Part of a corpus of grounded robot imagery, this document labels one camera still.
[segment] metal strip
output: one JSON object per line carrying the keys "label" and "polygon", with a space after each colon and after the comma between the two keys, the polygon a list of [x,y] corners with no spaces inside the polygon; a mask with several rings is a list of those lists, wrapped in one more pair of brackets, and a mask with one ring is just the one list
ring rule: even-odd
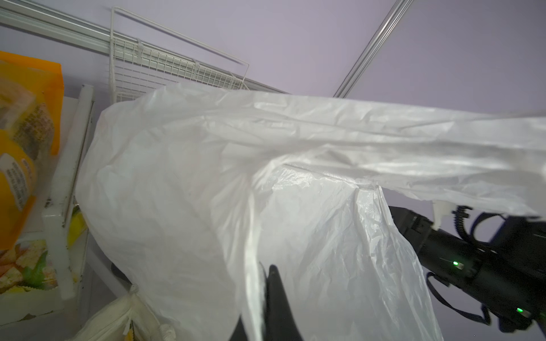
{"label": "metal strip", "polygon": [[413,0],[397,0],[394,6],[390,9],[389,14],[385,17],[385,20],[381,23],[381,26],[373,35],[372,39],[358,58],[357,62],[345,77],[343,83],[336,91],[334,97],[345,98],[357,83],[359,78],[362,76],[362,73],[370,62],[375,57],[377,51],[381,48],[385,40],[389,37],[390,33],[393,31],[394,27],[407,9],[412,4]]}
{"label": "metal strip", "polygon": [[[68,43],[104,55],[109,55],[110,53],[109,28],[95,25],[27,0],[0,0],[0,25]],[[138,43],[136,39],[118,32],[115,32],[115,36],[116,38]],[[157,50],[166,51],[152,44],[147,45]],[[191,59],[171,51],[168,52],[180,58]],[[206,66],[218,72],[228,73],[211,65]],[[244,82],[250,90],[285,93],[284,91],[250,79],[245,79]]]}

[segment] yellow package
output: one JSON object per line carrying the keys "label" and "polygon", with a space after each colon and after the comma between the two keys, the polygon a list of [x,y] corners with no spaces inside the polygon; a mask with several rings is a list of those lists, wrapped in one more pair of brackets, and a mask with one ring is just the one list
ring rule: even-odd
{"label": "yellow package", "polygon": [[56,73],[47,70],[54,70],[48,63],[0,53],[0,250],[17,241],[34,204],[40,169],[58,152],[62,78],[60,65],[50,63],[58,66]]}

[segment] lavender wall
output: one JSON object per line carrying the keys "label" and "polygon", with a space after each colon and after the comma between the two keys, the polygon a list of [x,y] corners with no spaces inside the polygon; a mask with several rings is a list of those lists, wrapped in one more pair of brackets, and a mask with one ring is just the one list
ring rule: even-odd
{"label": "lavender wall", "polygon": [[[253,80],[289,93],[322,96],[335,93],[394,4],[394,0],[38,2],[106,27],[111,6],[118,5],[250,62],[248,77]],[[116,29],[222,64],[210,54],[212,61],[191,46],[127,21]]]}
{"label": "lavender wall", "polygon": [[[542,0],[415,0],[349,98],[492,113],[546,110],[545,17]],[[432,218],[429,202],[388,190],[385,196]],[[478,238],[499,224],[488,222]],[[442,228],[455,234],[449,218]],[[479,314],[480,304],[459,289],[435,287],[453,306]],[[480,325],[432,301],[446,341],[544,339],[536,325],[502,334],[496,318]]]}

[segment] black object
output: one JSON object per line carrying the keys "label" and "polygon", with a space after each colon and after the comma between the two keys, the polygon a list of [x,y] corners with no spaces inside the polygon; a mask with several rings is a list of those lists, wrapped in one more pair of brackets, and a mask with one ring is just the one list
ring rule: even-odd
{"label": "black object", "polygon": [[[489,242],[477,241],[474,232],[480,222],[498,214],[485,213],[464,229],[465,210],[459,207],[455,225],[460,239],[445,231],[435,231],[425,217],[400,207],[390,207],[398,230],[416,251],[420,263],[429,269],[427,286],[445,306],[473,321],[489,325],[488,311],[499,318],[502,332],[527,329],[546,307],[545,260],[546,224],[524,217],[508,217]],[[484,316],[452,307],[429,281],[434,277],[450,284],[482,303]]]}
{"label": "black object", "polygon": [[[269,267],[269,276],[265,283],[264,324],[265,341],[303,341],[292,317],[290,305],[284,293],[281,276],[275,265]],[[241,318],[239,318],[239,322],[235,326],[235,330],[229,340],[248,340]]]}

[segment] white wire rack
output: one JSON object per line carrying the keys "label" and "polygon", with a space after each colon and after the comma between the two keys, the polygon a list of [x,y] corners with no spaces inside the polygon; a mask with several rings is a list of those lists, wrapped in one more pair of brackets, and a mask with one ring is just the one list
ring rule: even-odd
{"label": "white wire rack", "polygon": [[[144,25],[190,42],[224,58],[245,65],[245,75],[238,77],[230,72],[162,50],[143,43],[139,39],[122,36],[114,32],[114,17],[121,13]],[[120,7],[113,7],[110,22],[110,95],[112,103],[133,100],[150,91],[181,79],[226,89],[246,89],[246,71],[249,64],[225,52],[217,50],[170,28],[132,13]]]}

